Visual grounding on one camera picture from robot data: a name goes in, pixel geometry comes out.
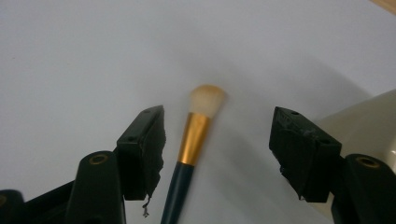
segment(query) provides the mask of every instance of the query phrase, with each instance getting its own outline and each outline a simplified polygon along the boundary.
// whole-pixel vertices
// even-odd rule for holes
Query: gold ferrule
[[[178,153],[178,161],[193,166],[196,164],[209,124],[210,118],[201,114],[189,114]]]

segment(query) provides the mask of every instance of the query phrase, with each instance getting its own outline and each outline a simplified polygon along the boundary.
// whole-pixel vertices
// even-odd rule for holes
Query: dark green handle
[[[177,162],[171,185],[166,197],[161,224],[177,224],[184,200],[186,199],[194,166]]]

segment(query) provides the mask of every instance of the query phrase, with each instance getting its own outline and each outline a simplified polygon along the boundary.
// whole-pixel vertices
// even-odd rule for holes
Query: beige bristles
[[[224,101],[225,92],[212,85],[203,85],[195,88],[190,95],[190,112],[202,114],[212,119]]]

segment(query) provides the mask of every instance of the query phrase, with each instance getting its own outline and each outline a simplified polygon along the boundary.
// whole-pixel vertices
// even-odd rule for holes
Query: white backdrop
[[[268,149],[276,105],[318,120],[396,85],[396,18],[369,1],[0,2],[0,189],[25,200],[113,150],[164,105],[162,179],[128,223],[160,223],[189,92],[228,93],[179,223],[331,223]]]

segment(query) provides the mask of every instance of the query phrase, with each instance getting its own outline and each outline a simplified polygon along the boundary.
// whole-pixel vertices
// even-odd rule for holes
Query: screw hole
[[[99,155],[96,155],[96,156],[93,156],[93,157],[90,158],[90,164],[91,165],[99,165],[99,164],[104,163],[107,160],[108,160],[108,156],[107,155],[99,154]]]
[[[367,167],[370,167],[373,169],[378,169],[380,166],[378,162],[373,161],[367,157],[358,157],[358,158],[356,158],[356,161],[364,166],[367,166]]]

